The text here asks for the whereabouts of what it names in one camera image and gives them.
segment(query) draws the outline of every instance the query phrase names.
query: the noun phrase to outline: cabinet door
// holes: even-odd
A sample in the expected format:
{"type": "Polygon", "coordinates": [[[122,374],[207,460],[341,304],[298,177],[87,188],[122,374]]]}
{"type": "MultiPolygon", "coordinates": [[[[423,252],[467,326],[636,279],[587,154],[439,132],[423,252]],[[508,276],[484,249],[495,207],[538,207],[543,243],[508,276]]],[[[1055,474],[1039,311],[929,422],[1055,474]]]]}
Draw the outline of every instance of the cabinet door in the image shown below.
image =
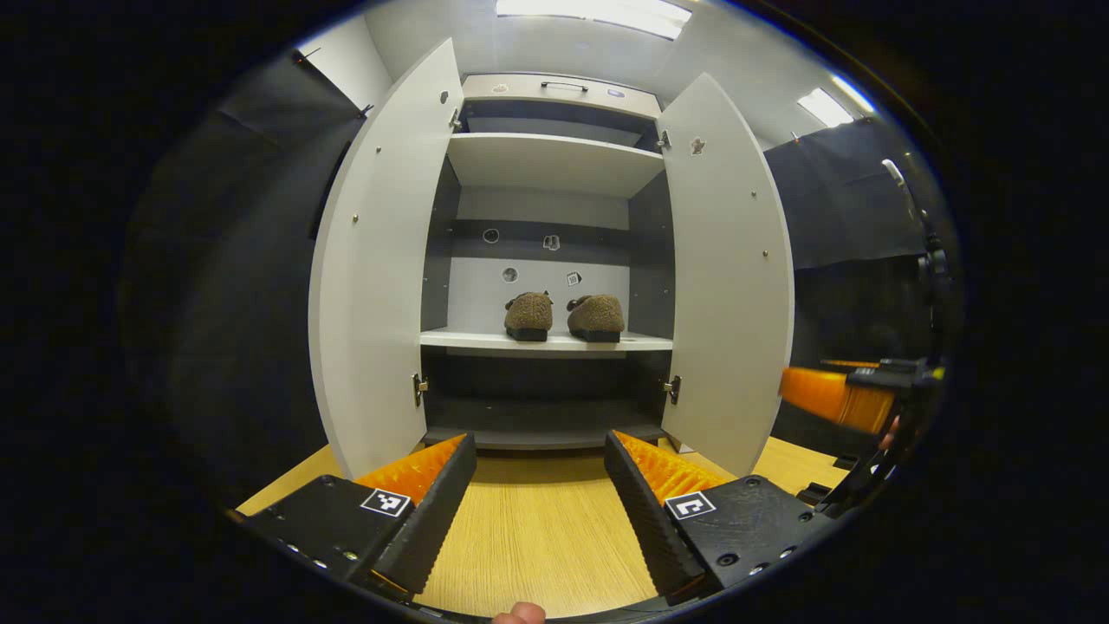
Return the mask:
{"type": "Polygon", "coordinates": [[[793,341],[793,259],[762,150],[706,73],[658,121],[674,218],[678,405],[662,429],[750,474],[777,416],[793,341]]]}
{"type": "Polygon", "coordinates": [[[411,382],[420,372],[424,250],[449,122],[461,105],[448,39],[370,112],[324,208],[308,344],[324,430],[347,478],[405,457],[427,432],[411,382]]]}

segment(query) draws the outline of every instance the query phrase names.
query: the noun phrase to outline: door hinge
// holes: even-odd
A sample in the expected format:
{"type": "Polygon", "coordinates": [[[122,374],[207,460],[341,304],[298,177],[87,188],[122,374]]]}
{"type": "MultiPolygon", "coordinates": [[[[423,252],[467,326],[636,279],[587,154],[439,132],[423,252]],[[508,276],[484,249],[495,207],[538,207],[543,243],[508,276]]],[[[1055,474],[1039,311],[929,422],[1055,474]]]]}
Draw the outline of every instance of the door hinge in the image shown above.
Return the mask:
{"type": "Polygon", "coordinates": [[[674,379],[670,383],[662,382],[662,391],[670,395],[670,405],[678,405],[678,396],[682,391],[682,378],[674,376],[674,379]]]}
{"type": "Polygon", "coordinates": [[[424,378],[420,380],[419,374],[413,374],[413,397],[416,399],[417,408],[419,408],[420,398],[423,398],[424,393],[427,392],[427,389],[430,388],[428,386],[428,382],[430,381],[430,378],[424,378]]]}

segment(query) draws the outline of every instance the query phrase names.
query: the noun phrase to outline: gray cabinet side panel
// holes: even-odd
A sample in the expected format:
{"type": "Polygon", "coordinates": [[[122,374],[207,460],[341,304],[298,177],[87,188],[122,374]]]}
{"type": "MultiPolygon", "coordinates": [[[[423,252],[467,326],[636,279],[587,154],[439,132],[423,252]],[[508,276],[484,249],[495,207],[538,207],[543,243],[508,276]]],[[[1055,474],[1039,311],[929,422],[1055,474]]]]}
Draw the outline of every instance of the gray cabinet side panel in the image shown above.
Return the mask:
{"type": "Polygon", "coordinates": [[[447,294],[450,284],[450,256],[455,218],[458,217],[458,183],[450,158],[442,158],[439,185],[431,204],[431,222],[427,229],[424,256],[424,290],[420,295],[419,331],[447,327],[447,294]]]}
{"type": "Polygon", "coordinates": [[[667,172],[628,200],[631,282],[628,331],[674,338],[674,221],[667,172]]]}

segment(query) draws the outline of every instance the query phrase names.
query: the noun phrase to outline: handle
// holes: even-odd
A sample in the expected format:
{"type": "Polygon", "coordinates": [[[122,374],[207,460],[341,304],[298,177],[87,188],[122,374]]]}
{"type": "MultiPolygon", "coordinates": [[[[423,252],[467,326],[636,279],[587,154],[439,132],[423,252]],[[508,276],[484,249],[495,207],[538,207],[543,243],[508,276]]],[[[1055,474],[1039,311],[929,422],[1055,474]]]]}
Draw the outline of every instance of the handle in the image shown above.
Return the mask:
{"type": "Polygon", "coordinates": [[[589,86],[586,86],[584,84],[574,84],[573,82],[550,82],[548,80],[545,80],[539,83],[540,86],[547,86],[548,84],[562,84],[564,86],[577,86],[578,89],[581,89],[582,93],[589,91],[589,86]]]}

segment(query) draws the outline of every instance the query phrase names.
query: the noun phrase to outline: cabinet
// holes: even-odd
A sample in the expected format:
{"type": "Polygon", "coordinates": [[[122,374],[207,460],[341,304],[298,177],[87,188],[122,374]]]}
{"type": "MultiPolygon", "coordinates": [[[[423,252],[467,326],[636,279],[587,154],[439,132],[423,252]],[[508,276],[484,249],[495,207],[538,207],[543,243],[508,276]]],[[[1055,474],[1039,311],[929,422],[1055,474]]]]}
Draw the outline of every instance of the cabinet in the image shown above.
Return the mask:
{"type": "Polygon", "coordinates": [[[766,162],[712,76],[661,111],[576,76],[464,83],[447,40],[373,111],[327,200],[309,294],[324,428],[347,477],[459,431],[567,449],[612,428],[746,474],[777,412],[792,275],[766,162]],[[542,289],[549,340],[506,337],[505,303],[542,289]],[[619,344],[566,331],[567,300],[597,293],[623,305],[619,344]]]}

